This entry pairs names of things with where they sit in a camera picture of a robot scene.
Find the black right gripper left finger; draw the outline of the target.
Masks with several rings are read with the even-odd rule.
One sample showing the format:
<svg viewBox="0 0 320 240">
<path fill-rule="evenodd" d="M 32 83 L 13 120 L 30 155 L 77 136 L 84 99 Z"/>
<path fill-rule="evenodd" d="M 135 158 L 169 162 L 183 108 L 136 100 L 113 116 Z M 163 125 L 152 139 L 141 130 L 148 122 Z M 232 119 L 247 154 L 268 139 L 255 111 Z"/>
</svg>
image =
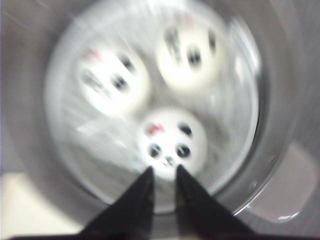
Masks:
<svg viewBox="0 0 320 240">
<path fill-rule="evenodd" d="M 154 171 L 148 167 L 111 206 L 92 219 L 82 240 L 149 240 L 153 227 Z"/>
</svg>

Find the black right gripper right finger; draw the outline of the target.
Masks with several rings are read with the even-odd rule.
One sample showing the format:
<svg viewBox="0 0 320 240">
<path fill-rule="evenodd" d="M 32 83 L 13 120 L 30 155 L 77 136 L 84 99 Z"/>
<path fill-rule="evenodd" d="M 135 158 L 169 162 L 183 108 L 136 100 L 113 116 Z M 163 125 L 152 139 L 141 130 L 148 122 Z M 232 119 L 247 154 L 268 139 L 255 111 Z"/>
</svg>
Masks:
<svg viewBox="0 0 320 240">
<path fill-rule="evenodd" d="M 215 200 L 181 164 L 176 169 L 176 191 L 185 211 L 178 217 L 183 230 L 188 223 L 202 240 L 244 240 L 254 236 L 253 230 Z"/>
</svg>

